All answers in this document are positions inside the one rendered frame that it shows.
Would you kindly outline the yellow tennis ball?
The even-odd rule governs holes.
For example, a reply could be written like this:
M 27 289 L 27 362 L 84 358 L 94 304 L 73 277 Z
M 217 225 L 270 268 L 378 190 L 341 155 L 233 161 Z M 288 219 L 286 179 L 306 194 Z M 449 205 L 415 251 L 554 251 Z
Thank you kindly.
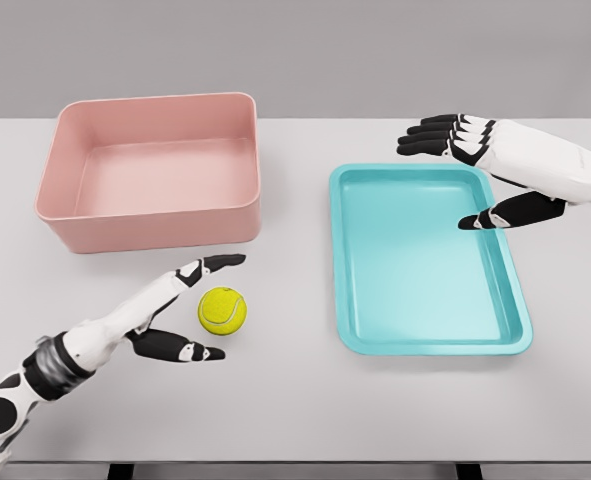
M 206 331 L 218 336 L 227 336 L 237 332 L 244 324 L 247 304 L 236 290 L 216 287 L 201 297 L 197 316 Z

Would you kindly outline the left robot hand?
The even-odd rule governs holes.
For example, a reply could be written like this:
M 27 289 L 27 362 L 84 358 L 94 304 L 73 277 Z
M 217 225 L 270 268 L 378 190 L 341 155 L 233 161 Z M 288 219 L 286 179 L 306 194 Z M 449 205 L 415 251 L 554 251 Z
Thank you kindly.
M 246 260 L 244 254 L 220 254 L 194 260 L 157 278 L 100 323 L 116 329 L 119 340 L 128 339 L 136 355 L 155 360 L 189 363 L 220 361 L 223 350 L 207 347 L 186 337 L 155 329 L 152 321 L 203 277 Z

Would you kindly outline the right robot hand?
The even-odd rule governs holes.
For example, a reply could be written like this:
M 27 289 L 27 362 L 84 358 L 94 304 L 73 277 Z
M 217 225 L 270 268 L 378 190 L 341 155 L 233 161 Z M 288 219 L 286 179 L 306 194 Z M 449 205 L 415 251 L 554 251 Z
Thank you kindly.
M 580 147 L 509 120 L 467 114 L 424 118 L 398 139 L 397 153 L 450 156 L 527 190 L 462 218 L 461 230 L 522 227 L 558 218 L 567 205 L 590 200 Z

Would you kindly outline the blue tray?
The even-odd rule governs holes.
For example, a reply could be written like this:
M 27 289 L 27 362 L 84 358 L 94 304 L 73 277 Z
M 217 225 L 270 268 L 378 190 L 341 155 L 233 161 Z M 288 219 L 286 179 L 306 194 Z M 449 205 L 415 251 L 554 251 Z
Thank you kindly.
M 505 234 L 462 230 L 494 203 L 449 164 L 347 164 L 329 179 L 338 334 L 371 356 L 526 351 L 533 329 Z

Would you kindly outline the pink basket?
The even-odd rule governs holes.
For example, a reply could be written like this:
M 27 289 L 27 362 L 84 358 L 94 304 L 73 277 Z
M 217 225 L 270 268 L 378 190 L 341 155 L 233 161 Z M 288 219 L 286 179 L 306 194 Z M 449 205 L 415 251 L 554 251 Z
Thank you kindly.
M 255 100 L 78 101 L 59 114 L 35 211 L 74 253 L 231 244 L 261 229 Z

